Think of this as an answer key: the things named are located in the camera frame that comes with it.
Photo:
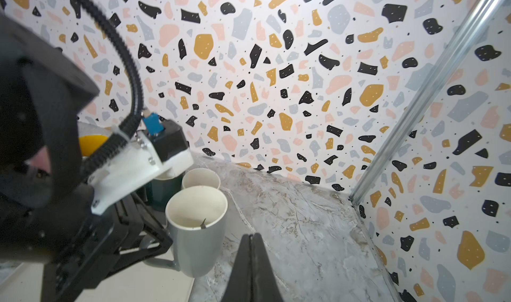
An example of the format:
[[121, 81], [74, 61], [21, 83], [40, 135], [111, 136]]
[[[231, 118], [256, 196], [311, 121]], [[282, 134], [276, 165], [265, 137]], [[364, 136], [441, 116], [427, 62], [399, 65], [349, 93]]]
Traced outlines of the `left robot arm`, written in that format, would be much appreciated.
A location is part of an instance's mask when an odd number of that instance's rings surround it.
[[164, 123], [82, 175], [77, 114], [99, 93], [57, 49], [1, 18], [1, 258], [43, 265], [41, 301], [86, 289], [166, 253], [172, 245], [136, 191], [188, 154], [180, 127]]

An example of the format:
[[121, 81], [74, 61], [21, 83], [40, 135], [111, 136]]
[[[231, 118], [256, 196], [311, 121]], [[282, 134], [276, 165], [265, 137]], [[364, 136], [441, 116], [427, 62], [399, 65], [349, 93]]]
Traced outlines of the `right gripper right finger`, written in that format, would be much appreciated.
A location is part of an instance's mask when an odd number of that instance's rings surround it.
[[260, 234], [251, 236], [251, 301], [283, 301]]

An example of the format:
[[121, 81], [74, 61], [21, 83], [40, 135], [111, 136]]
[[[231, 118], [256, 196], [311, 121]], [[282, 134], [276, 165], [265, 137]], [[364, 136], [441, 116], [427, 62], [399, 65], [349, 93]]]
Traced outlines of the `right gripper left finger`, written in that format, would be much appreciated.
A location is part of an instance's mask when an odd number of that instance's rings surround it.
[[243, 235], [221, 302], [252, 300], [252, 235]]

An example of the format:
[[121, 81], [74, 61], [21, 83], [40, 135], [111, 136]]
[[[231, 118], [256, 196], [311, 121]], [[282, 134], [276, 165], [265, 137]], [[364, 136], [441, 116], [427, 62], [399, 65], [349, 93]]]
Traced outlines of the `light green mug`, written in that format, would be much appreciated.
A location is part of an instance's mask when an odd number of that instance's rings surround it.
[[194, 186], [208, 186], [218, 190], [221, 186], [221, 179], [212, 170], [195, 168], [187, 171], [182, 178], [182, 189]]

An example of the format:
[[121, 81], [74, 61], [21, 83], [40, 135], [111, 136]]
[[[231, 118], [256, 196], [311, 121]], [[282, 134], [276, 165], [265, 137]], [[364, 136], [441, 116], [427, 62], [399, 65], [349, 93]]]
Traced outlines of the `blue butterfly mug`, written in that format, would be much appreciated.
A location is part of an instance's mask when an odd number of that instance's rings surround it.
[[82, 157], [89, 157], [100, 146], [102, 146], [109, 138], [111, 131], [108, 128], [102, 128], [86, 124], [78, 123], [79, 129], [79, 146]]

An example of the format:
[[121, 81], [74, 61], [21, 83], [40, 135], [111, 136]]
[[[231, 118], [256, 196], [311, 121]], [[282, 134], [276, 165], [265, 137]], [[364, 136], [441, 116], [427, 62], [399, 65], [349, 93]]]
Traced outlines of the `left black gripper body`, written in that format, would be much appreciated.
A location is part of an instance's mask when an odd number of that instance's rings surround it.
[[74, 301], [83, 290], [166, 253], [172, 243], [150, 208], [131, 194], [88, 219], [74, 241], [44, 267], [41, 300]]

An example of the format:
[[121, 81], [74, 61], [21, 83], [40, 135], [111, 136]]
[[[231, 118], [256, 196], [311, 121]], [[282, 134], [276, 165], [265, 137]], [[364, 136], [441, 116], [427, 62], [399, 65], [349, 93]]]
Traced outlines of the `dark green mug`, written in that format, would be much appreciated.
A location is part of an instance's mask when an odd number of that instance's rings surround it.
[[155, 178], [144, 186], [149, 206], [156, 211], [165, 211], [169, 200], [182, 189], [184, 174], [175, 178]]

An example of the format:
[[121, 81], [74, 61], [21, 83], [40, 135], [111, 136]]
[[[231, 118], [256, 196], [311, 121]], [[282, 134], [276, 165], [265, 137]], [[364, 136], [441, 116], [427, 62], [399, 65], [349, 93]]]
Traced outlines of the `grey mug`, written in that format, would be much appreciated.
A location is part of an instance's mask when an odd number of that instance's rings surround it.
[[210, 186], [194, 186], [175, 194], [167, 203], [166, 232], [173, 240], [174, 259], [150, 258], [151, 267], [181, 271], [198, 278], [211, 271], [222, 251], [228, 200]]

